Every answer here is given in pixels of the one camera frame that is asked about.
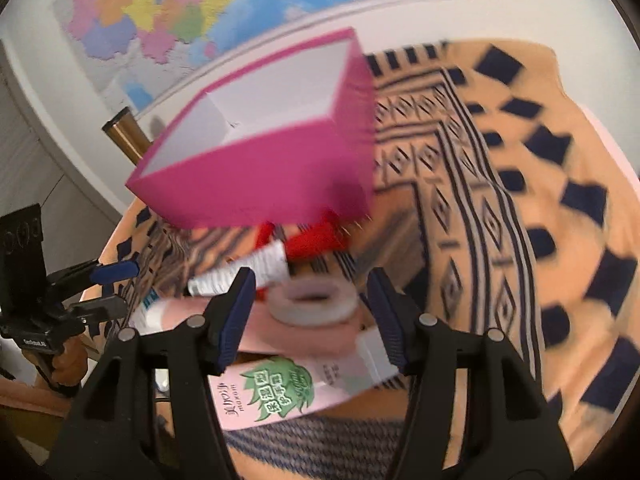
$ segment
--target magenta box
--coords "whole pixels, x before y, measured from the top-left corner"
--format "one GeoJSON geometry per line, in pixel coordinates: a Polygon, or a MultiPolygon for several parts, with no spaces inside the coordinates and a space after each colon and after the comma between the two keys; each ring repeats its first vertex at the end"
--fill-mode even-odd
{"type": "Polygon", "coordinates": [[[345,220],[369,210],[375,94],[353,29],[249,64],[199,94],[127,180],[179,228],[345,220]]]}

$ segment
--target white tape roll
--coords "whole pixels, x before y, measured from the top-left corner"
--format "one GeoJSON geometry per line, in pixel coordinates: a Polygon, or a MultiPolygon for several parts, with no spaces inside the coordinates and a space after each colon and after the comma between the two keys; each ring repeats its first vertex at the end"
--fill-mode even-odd
{"type": "Polygon", "coordinates": [[[270,288],[267,305],[279,322],[317,327],[349,319],[358,307],[356,288],[333,276],[302,276],[270,288]]]}

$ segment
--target silver screw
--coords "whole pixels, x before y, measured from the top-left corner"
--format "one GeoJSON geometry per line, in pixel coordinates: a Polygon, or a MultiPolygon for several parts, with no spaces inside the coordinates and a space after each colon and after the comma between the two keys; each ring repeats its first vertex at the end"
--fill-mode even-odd
{"type": "Polygon", "coordinates": [[[118,339],[120,339],[120,341],[131,341],[135,336],[136,331],[128,326],[118,332],[118,339]]]}
{"type": "Polygon", "coordinates": [[[200,314],[196,314],[195,316],[191,316],[187,320],[187,325],[190,328],[200,328],[201,326],[204,325],[204,323],[205,323],[204,316],[201,316],[200,314]]]}
{"type": "Polygon", "coordinates": [[[420,321],[420,324],[423,324],[424,326],[435,326],[438,322],[438,318],[433,314],[420,314],[418,321],[420,321]]]}
{"type": "Polygon", "coordinates": [[[502,333],[502,330],[498,330],[497,328],[489,329],[489,332],[487,333],[487,335],[489,336],[489,339],[491,341],[495,341],[497,343],[499,343],[504,339],[504,334],[502,333]]]}

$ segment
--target red object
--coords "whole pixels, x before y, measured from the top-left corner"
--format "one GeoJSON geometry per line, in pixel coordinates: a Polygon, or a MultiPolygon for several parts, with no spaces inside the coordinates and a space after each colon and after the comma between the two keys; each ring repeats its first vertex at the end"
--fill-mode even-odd
{"type": "MultiPolygon", "coordinates": [[[[255,237],[255,249],[264,247],[275,230],[275,225],[267,222],[258,229],[255,237]]],[[[338,215],[327,211],[322,215],[322,222],[312,225],[286,242],[284,250],[289,263],[310,260],[330,251],[346,251],[349,248],[349,237],[342,231],[338,215]]],[[[256,300],[264,300],[264,289],[256,291],[256,300]]]]}

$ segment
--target patterned blanket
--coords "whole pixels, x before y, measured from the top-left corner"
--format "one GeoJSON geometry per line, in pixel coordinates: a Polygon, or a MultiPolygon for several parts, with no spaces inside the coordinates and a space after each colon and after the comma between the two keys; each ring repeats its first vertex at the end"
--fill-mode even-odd
{"type": "MultiPolygon", "coordinates": [[[[540,383],[575,465],[616,420],[640,368],[640,201],[580,108],[554,53],[519,41],[419,45],[368,56],[378,90],[372,221],[348,253],[295,269],[362,290],[385,268],[425,311],[482,333],[499,327],[540,383]]],[[[280,226],[287,238],[304,226],[280,226]]],[[[151,287],[252,250],[255,229],[178,231],[135,202],[102,254],[135,258],[116,285],[134,307],[151,287]]],[[[86,297],[112,293],[90,289],[86,297]]],[[[117,323],[90,327],[98,349],[117,323]]],[[[447,465],[458,458],[465,376],[447,465]]],[[[406,411],[390,381],[318,415],[227,434],[249,480],[383,478],[406,411]]]]}

